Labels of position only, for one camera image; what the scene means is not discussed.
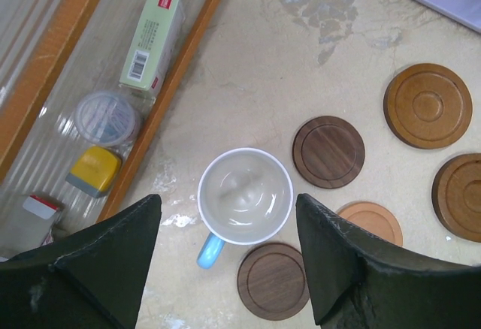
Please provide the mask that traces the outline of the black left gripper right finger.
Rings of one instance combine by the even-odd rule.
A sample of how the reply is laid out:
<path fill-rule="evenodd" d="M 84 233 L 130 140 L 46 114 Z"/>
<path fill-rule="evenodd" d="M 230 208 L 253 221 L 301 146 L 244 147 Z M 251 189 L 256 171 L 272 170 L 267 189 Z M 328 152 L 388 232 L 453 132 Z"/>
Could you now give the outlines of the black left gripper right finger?
<path fill-rule="evenodd" d="M 296 222 L 321 328 L 478 328 L 480 268 L 396 246 L 308 194 Z"/>

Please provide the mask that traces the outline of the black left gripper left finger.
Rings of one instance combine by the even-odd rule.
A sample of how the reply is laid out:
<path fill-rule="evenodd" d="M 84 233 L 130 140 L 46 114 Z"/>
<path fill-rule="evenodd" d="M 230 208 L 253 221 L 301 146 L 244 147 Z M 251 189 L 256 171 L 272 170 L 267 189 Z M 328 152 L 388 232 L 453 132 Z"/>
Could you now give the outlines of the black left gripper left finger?
<path fill-rule="evenodd" d="M 3 328 L 134 328 L 161 221 L 148 195 L 1 264 Z"/>

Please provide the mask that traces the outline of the light wooden coaster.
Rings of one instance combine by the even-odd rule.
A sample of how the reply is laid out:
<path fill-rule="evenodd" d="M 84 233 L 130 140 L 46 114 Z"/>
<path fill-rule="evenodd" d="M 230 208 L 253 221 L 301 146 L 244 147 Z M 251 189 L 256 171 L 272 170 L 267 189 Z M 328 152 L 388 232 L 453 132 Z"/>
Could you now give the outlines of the light wooden coaster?
<path fill-rule="evenodd" d="M 337 211 L 345 220 L 397 246 L 403 246 L 401 226 L 382 205 L 370 201 L 347 204 Z"/>

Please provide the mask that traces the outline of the dark walnut coaster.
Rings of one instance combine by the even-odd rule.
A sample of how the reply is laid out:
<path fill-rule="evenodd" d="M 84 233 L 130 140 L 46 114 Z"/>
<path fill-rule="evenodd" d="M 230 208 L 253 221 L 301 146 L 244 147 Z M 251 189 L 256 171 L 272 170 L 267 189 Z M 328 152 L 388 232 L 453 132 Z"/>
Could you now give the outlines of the dark walnut coaster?
<path fill-rule="evenodd" d="M 237 292 L 259 318 L 282 321 L 298 314 L 310 299 L 301 252 L 280 242 L 251 249 L 237 272 Z"/>
<path fill-rule="evenodd" d="M 360 174 L 365 145 L 359 132 L 346 120 L 319 116 L 298 129 L 292 144 L 292 160 L 310 184 L 321 189 L 338 189 Z"/>

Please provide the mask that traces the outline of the ringed brown coaster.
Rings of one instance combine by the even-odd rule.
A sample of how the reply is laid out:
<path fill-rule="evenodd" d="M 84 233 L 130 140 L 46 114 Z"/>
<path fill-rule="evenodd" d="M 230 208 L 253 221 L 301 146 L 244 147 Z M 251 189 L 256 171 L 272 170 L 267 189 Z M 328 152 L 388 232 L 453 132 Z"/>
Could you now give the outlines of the ringed brown coaster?
<path fill-rule="evenodd" d="M 434 211 L 456 236 L 480 241 L 480 154 L 458 155 L 437 172 L 431 190 Z"/>
<path fill-rule="evenodd" d="M 441 149 L 467 131 L 473 101 L 467 85 L 445 66 L 421 63 L 400 71 L 383 98 L 393 134 L 418 149 Z"/>

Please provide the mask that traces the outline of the large light blue mug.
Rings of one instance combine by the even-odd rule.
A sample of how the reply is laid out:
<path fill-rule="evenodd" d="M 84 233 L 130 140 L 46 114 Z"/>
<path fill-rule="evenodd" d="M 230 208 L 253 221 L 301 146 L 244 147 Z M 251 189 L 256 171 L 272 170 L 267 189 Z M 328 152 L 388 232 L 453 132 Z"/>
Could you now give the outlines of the large light blue mug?
<path fill-rule="evenodd" d="M 198 184 L 198 211 L 209 229 L 197 265 L 211 268 L 226 243 L 263 243 L 285 225 L 294 190 L 285 166 L 261 149 L 242 147 L 216 157 Z"/>

